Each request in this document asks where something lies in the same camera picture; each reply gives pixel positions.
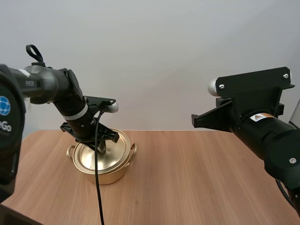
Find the warning label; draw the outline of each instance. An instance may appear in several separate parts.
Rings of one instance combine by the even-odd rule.
[[[271,114],[268,114],[268,113],[258,113],[256,115],[251,116],[250,119],[252,119],[254,122],[257,122],[262,119],[270,118],[270,117],[275,118],[274,116],[272,116]]]

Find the white band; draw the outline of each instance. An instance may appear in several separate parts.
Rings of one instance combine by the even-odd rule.
[[[74,116],[63,116],[65,120],[76,120],[82,117],[88,111],[88,105],[85,104],[84,108]]]

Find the white wall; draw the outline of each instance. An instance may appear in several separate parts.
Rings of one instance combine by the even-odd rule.
[[[193,129],[191,114],[215,106],[212,78],[288,66],[287,121],[300,98],[299,11],[297,0],[3,0],[0,62],[29,65],[35,44],[85,95],[118,100],[102,123],[119,129]],[[63,122],[53,105],[26,117],[25,135]]]

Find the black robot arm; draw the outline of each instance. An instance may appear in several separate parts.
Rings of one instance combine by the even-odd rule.
[[[192,115],[195,128],[233,132],[260,159],[266,172],[288,189],[300,215],[300,130],[278,119],[282,90],[292,88],[286,67],[220,77],[209,85],[217,107]]]
[[[25,120],[24,98],[30,98],[32,104],[53,103],[66,120],[61,130],[88,146],[95,145],[94,115],[118,110],[115,99],[83,96],[72,70],[46,67],[35,46],[28,45],[26,50],[38,62],[25,69],[0,64],[0,203],[14,191]],[[117,132],[98,125],[98,143],[117,142],[118,138]]]

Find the gold pot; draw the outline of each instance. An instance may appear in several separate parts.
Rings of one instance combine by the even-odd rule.
[[[117,129],[112,129],[119,133],[119,140],[114,143],[106,140],[106,152],[98,152],[98,177],[99,184],[111,184],[124,176],[128,166],[132,163],[138,153],[136,143],[130,145],[128,136]],[[95,152],[83,143],[72,145],[67,149],[66,155],[73,160],[78,170],[87,174],[87,178],[95,182]]]

